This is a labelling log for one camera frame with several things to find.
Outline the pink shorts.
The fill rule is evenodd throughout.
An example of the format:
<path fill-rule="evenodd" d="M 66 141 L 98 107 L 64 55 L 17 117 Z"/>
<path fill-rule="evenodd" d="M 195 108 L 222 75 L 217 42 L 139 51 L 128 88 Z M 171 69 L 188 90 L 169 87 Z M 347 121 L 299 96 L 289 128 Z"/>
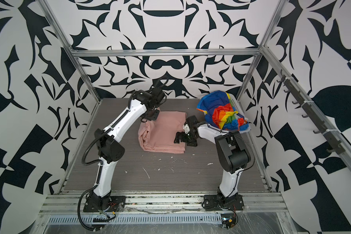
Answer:
<path fill-rule="evenodd" d="M 147 152 L 183 154 L 185 143 L 174 143 L 176 134 L 183 132 L 186 113 L 161 111 L 156 121 L 141 123 L 138 130 L 140 147 Z"/>

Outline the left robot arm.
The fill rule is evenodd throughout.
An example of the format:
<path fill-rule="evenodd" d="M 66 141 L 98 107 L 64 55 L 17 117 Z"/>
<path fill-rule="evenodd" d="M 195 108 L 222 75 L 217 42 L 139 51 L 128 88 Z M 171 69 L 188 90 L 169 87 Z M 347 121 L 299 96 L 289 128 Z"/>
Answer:
<path fill-rule="evenodd" d="M 158 108 L 164 102 L 166 94 L 159 87 L 134 91 L 123 112 L 103 130 L 96 131 L 92 145 L 98 148 L 98 174 L 91 197 L 99 201 L 110 197 L 116 164 L 125 153 L 121 140 L 137 119 L 155 121 L 160 113 Z"/>

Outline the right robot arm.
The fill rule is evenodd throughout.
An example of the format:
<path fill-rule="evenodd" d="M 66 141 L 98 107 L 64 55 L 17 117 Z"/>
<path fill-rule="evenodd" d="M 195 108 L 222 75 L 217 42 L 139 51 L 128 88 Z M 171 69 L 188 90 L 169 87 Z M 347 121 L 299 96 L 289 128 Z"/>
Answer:
<path fill-rule="evenodd" d="M 186 143 L 196 147 L 198 139 L 206 139 L 215 144 L 219 163 L 223 169 L 222 181 L 218 187 L 221 200 L 228 200 L 238 194 L 238 183 L 241 174 L 252 158 L 248 150 L 248 143 L 239 131 L 221 130 L 207 122 L 199 122 L 196 116 L 186 119 L 182 132 L 177 132 L 174 143 Z"/>

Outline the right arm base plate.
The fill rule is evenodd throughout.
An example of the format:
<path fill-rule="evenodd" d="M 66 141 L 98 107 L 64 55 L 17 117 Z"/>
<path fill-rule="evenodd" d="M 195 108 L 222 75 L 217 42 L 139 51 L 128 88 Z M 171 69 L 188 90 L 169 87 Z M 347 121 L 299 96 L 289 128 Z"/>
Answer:
<path fill-rule="evenodd" d="M 244 201 L 241 195 L 235 194 L 225 198 L 222 194 L 204 195 L 202 207 L 208 211 L 218 211 L 222 209 L 243 211 Z"/>

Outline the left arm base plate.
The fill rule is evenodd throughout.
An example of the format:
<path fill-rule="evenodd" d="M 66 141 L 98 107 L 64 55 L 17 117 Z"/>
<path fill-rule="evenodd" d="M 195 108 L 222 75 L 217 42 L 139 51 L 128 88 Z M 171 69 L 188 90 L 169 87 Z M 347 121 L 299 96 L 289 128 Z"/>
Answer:
<path fill-rule="evenodd" d="M 94 213 L 99 211 L 117 212 L 125 207 L 126 196 L 105 196 L 103 198 L 95 195 L 89 195 L 84 203 L 83 211 L 85 213 Z"/>

